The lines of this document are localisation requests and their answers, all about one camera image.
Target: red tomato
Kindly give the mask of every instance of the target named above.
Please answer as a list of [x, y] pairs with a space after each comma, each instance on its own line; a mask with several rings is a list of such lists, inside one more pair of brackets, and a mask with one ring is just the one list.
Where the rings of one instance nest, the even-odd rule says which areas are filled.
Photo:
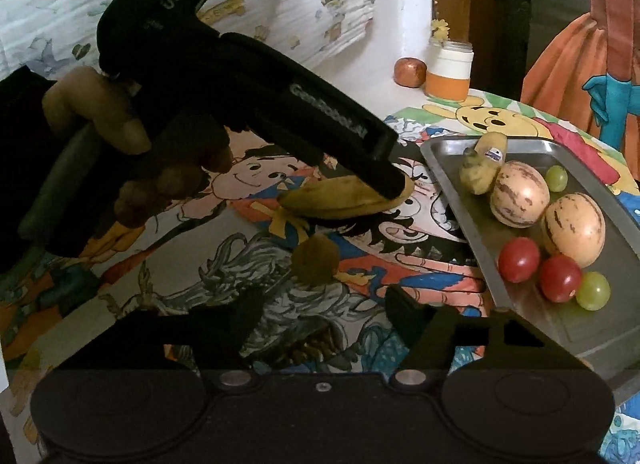
[[540, 249], [530, 238], [514, 238], [500, 251], [498, 272], [511, 283], [527, 281], [538, 269]]
[[549, 301], [564, 303], [574, 297], [582, 282], [578, 264], [564, 254], [556, 254], [540, 267], [540, 289]]

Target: orange dress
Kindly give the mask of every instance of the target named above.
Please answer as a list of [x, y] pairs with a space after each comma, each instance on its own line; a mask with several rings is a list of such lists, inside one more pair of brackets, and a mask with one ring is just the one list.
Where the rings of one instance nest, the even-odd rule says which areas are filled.
[[[599, 137], [591, 95], [582, 86], [609, 73], [640, 81], [640, 0], [591, 0], [591, 11], [556, 36], [524, 79], [522, 101]], [[626, 118], [622, 153], [638, 179], [638, 117]]]

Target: table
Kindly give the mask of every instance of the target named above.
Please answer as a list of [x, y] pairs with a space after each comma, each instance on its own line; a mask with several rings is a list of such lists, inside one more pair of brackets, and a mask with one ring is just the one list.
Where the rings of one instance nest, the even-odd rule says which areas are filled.
[[[14, 289], [22, 307], [5, 304], [0, 310], [2, 330], [14, 329], [5, 358], [9, 367], [19, 362], [11, 388], [0, 395], [18, 461], [37, 462], [40, 456], [28, 412], [39, 378], [142, 303], [181, 313], [198, 304], [231, 301], [249, 284], [268, 293], [262, 320], [242, 353], [258, 371], [390, 374], [406, 354], [382, 308], [386, 287], [393, 283], [421, 303], [485, 314], [489, 295], [482, 275], [419, 152], [432, 137], [497, 129], [558, 140], [640, 222], [640, 192], [620, 153], [519, 102], [472, 90], [462, 104], [427, 100], [422, 108], [387, 117], [386, 123], [399, 133], [392, 161], [416, 184], [414, 194], [388, 213], [354, 220], [339, 231], [288, 215], [278, 209], [280, 192], [344, 170], [329, 157], [319, 168], [308, 167], [242, 133], [232, 137], [232, 170], [212, 176], [196, 199], [176, 203], [144, 228], [112, 229], [101, 241], [90, 242], [80, 260], [45, 256]], [[338, 245], [341, 261], [335, 283], [307, 288], [291, 277], [289, 258], [290, 250], [314, 231]], [[93, 294], [82, 298], [84, 303], [69, 303], [69, 291], [78, 282]], [[35, 296], [49, 307], [30, 310]], [[167, 354], [192, 364], [184, 347], [168, 347]], [[454, 367], [481, 356], [482, 347], [461, 347]], [[473, 397], [468, 400], [473, 405]], [[635, 463], [639, 433], [640, 396], [616, 412], [603, 454], [610, 462]]]

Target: orange skirt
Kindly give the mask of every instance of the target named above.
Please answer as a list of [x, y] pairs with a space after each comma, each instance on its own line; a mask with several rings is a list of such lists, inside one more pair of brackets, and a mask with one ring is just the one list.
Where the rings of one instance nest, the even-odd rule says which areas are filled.
[[[607, 72], [607, 31], [598, 29], [590, 14], [580, 16], [555, 37], [536, 61], [522, 86], [522, 101], [558, 119], [599, 137], [591, 111], [591, 95], [582, 87], [593, 76]], [[634, 84], [640, 78], [638, 57], [634, 57]], [[640, 165], [638, 117], [626, 119], [622, 153], [629, 170], [638, 179]]]

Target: screw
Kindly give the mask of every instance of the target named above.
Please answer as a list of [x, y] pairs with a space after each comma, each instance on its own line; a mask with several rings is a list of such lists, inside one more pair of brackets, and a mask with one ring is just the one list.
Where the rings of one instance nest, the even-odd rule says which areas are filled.
[[332, 388], [331, 384], [329, 383], [318, 383], [316, 384], [316, 390], [318, 390], [318, 392], [328, 392], [330, 391]]
[[396, 373], [396, 381], [404, 386], [419, 386], [427, 380], [427, 376], [420, 370], [400, 370]]
[[251, 374], [244, 370], [230, 370], [220, 376], [220, 383], [225, 386], [245, 386], [251, 382]]

